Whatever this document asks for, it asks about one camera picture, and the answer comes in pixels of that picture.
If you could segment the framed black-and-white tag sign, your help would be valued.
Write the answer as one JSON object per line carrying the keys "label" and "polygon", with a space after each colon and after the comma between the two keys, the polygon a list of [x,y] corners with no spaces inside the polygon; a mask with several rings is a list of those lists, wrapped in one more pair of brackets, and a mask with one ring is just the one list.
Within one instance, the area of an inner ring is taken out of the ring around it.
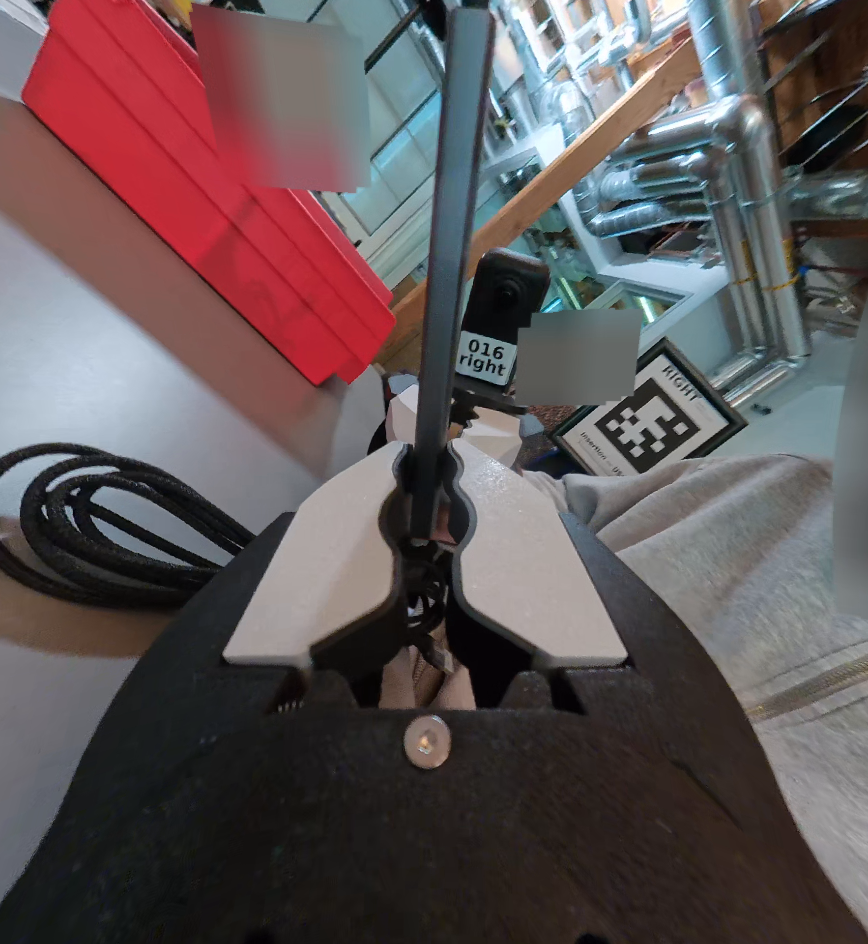
{"label": "framed black-and-white tag sign", "polygon": [[630,477],[705,458],[748,425],[666,338],[640,356],[634,385],[619,400],[577,409],[549,434],[586,473]]}

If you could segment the wooden beam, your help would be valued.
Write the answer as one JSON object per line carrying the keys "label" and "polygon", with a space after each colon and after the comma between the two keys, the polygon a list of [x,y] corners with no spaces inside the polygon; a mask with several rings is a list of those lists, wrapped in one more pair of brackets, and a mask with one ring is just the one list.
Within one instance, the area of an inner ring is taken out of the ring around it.
{"label": "wooden beam", "polygon": [[673,96],[701,75],[691,37],[679,41],[545,170],[475,231],[466,277],[490,249],[506,247],[539,219],[629,135],[653,120]]}

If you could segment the grey desk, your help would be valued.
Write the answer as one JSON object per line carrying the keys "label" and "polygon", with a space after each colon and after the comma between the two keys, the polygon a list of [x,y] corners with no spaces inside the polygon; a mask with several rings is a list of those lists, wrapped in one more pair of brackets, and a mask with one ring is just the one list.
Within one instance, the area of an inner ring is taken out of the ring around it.
{"label": "grey desk", "polygon": [[[312,386],[63,148],[17,99],[39,42],[0,11],[0,457],[96,446],[260,532],[364,456],[380,379]],[[169,618],[0,571],[0,902]]]}

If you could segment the silver ventilation ducts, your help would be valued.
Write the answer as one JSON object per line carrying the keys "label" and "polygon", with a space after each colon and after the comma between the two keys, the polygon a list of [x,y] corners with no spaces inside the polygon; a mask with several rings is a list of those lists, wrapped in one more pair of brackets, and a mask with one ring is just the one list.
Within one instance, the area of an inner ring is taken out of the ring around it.
{"label": "silver ventilation ducts", "polygon": [[635,131],[523,239],[562,299],[638,285],[717,301],[734,352],[709,372],[737,408],[810,357],[824,330],[855,330],[851,289],[805,288],[799,243],[868,240],[868,2],[499,2],[518,57],[509,94],[526,131],[573,145],[652,66],[692,43],[700,76]]}

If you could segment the person's grey sweater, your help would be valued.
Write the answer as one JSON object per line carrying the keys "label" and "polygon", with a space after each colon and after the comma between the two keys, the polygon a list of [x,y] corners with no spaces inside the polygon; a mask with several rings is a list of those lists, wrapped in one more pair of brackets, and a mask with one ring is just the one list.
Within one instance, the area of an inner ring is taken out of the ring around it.
{"label": "person's grey sweater", "polygon": [[838,614],[831,512],[786,530],[699,515],[602,529],[753,714],[806,841],[868,930],[868,621]]}

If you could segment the person's right forearm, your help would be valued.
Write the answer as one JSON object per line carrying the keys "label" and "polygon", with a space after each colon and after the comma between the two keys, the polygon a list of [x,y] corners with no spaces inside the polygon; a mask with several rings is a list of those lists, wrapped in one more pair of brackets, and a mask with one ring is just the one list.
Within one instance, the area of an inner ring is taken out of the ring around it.
{"label": "person's right forearm", "polygon": [[687,460],[625,478],[523,472],[647,582],[831,584],[831,466],[792,454]]}

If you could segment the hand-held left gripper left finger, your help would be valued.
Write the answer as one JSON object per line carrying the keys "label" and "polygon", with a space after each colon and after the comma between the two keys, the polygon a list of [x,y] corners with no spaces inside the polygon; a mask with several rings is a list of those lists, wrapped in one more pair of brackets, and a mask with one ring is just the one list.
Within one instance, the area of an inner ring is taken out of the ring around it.
{"label": "hand-held left gripper left finger", "polygon": [[387,443],[304,500],[225,646],[228,665],[314,669],[393,601],[395,552],[381,520],[407,453]]}

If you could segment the red plastic bin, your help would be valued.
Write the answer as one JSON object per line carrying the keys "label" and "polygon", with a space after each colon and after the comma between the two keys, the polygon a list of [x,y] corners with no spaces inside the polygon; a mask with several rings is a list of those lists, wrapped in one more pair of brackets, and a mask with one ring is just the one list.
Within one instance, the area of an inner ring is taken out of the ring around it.
{"label": "red plastic bin", "polygon": [[149,3],[54,3],[23,101],[310,383],[376,359],[391,291],[310,192],[228,175],[197,53]]}

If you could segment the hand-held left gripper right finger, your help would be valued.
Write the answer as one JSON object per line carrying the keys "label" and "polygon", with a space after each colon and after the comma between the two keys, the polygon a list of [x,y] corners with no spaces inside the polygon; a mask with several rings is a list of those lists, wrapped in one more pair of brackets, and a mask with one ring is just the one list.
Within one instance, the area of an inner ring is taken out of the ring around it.
{"label": "hand-held left gripper right finger", "polygon": [[453,589],[464,615],[537,670],[628,659],[558,508],[511,468],[449,443]]}

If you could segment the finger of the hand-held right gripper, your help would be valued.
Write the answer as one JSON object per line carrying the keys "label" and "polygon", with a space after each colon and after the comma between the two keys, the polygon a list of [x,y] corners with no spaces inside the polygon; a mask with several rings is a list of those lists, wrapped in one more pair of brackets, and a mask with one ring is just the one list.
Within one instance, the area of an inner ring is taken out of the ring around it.
{"label": "finger of the hand-held right gripper", "polygon": [[415,443],[419,382],[414,375],[389,375],[385,392],[390,394],[384,422],[386,443]]}
{"label": "finger of the hand-held right gripper", "polygon": [[473,412],[456,438],[512,469],[522,446],[521,418],[503,412]]}

